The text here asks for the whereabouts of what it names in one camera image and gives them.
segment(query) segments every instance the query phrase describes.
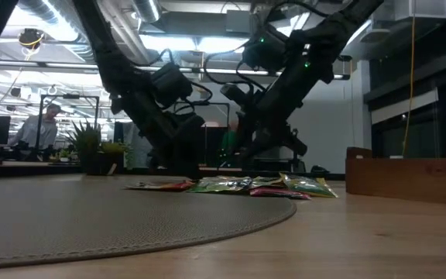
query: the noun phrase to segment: person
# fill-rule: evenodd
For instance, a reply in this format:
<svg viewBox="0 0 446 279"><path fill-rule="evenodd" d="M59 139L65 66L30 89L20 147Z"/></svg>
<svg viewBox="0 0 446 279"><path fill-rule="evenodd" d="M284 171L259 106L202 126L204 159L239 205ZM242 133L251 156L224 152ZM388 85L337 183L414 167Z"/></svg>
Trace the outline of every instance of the person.
<svg viewBox="0 0 446 279"><path fill-rule="evenodd" d="M237 128L238 121L233 120L230 122L228 131L223 135L223 140L221 141L221 149L226 154L232 152L233 148L235 147L235 144L237 142Z"/></svg>
<svg viewBox="0 0 446 279"><path fill-rule="evenodd" d="M50 104L46 113L43 114L43 121L40 127L39 149L46 149L49 145L54 144L56 135L58 134L58 127L55 117L61 112L59 105ZM24 123L22 128L11 138L8 142L9 146L14 146L19 141L29 144L29 147L35 147L37 137L37 126L39 125L39 116L32 115Z"/></svg>

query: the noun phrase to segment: ceiling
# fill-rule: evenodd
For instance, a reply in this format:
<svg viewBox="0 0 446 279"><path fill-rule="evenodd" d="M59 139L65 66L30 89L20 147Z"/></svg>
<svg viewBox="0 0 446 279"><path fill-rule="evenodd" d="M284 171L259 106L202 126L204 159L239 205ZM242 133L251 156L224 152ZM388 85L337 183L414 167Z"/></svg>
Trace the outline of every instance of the ceiling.
<svg viewBox="0 0 446 279"><path fill-rule="evenodd" d="M105 15L105 18L111 23L112 35L119 45L122 52L130 59L138 63L152 60L158 53L170 48L174 52L175 62L182 67L201 67L203 57L209 53L231 50L245 42L252 31L255 29L255 22L258 17L266 12L275 0L241 0L239 2L222 2L222 1L193 1L193 0L160 0L163 8L161 20L153 24L139 24L138 16L134 12L132 0L98 0ZM0 60L25 60L29 54L29 50L23 49L19 42L19 34L25 28L35 28L43 30L46 37L38 52L34 53L30 61L55 62L55 63L91 63L90 57L86 57L83 53L87 52L87 41L79 41L80 38L80 22L77 20L73 9L70 9L70 0L42 0L43 5L52 5L54 11L57 12L57 19L50 24L46 21L45 16L29 11L28 7L21 5L25 2L20 0L19 6L15 8L12 17L8 21L0 38ZM326 13L338 11L342 5L342 1L326 1L326 0L307 0L317 9ZM387 0L387 6L393 4L393 0ZM393 10L385 13L394 14ZM309 14L302 8L289 7L283 11L286 19L273 22L283 33L290 33L292 28L309 29L316 26L321 18L315 14ZM233 26L233 21L240 22ZM374 27L381 26L390 28L387 24L389 20L372 19L369 28L361 30L359 37L356 37L345 49L347 54L352 54L355 58L364 58L370 49L366 43L361 41L362 36L370 32ZM235 69L236 64L241 60L242 55L230 53L214 58L209 64L209 68L215 69ZM166 63L168 56L163 57L156 65ZM335 73L346 72L350 67L341 62L334 65ZM23 71L18 75L15 69L8 70L0 67L0 101L6 94L9 86L15 81L15 87L21 88L26 95L17 97L7 97L0 103L0 114L20 115L15 119L14 126L18 128L21 121L26 115L36 114L37 104L39 103L39 94L55 92L73 93L81 96L98 96L100 97L100 121L107 123L109 118L126 119L126 115L111 115L109 112L108 93L101 86L101 79L97 72L82 71L78 74L72 73L53 73L46 69L34 69L32 71ZM199 82L207 82L200 74L190 74L190 79ZM226 79L232 80L233 75L226 76ZM273 77L260 77L259 82L268 84L273 82ZM192 98L199 98L199 93L195 92ZM226 102L224 96L220 95L216 89L214 92L215 102ZM60 100L55 99L61 105L73 105L73 109L63 117L87 117L94 115L93 105L85 99L77 100ZM8 105L14 105L16 110L9 112Z"/></svg>

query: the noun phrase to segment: black frame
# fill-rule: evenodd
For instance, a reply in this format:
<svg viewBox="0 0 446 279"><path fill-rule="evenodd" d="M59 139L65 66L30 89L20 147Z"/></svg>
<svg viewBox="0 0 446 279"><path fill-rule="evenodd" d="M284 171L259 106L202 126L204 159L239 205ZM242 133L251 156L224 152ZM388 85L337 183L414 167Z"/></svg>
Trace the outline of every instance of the black frame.
<svg viewBox="0 0 446 279"><path fill-rule="evenodd" d="M37 136L36 136L36 145L35 149L39 149L39 142L40 142L40 127L43 122L43 110L44 110L44 99L45 98L58 98L61 97L63 99L79 99L79 98L92 98L96 100L96 109L94 114L94 128L98 127L98 114L99 114L99 97L98 96L80 96L80 95L68 95L68 94L45 94L40 96L40 104L39 104L39 121L37 124Z"/></svg>

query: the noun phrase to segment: gray shirt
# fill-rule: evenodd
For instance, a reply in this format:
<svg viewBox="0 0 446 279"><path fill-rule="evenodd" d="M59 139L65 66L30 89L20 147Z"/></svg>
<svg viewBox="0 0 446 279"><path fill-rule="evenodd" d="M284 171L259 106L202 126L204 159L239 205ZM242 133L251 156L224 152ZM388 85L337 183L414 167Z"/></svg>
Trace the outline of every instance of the gray shirt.
<svg viewBox="0 0 446 279"><path fill-rule="evenodd" d="M23 123L22 128L20 128L16 135L9 140L8 145L14 146L21 140L28 143L29 147L34 147L36 145L38 123L38 115L30 116L25 123ZM39 148L45 149L50 144L54 144L56 134L58 134L56 122L54 120L49 121L43 119L40 127Z"/></svg>

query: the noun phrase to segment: desk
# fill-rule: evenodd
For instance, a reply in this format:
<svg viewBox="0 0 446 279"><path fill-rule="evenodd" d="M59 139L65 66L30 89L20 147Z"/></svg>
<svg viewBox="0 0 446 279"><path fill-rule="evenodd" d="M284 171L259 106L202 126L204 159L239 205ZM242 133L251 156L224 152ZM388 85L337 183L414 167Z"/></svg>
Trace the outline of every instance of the desk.
<svg viewBox="0 0 446 279"><path fill-rule="evenodd" d="M5 269L0 279L446 278L446 205L347 195L342 183L332 186L341 198L299 201L294 217L247 236L131 257Z"/></svg>

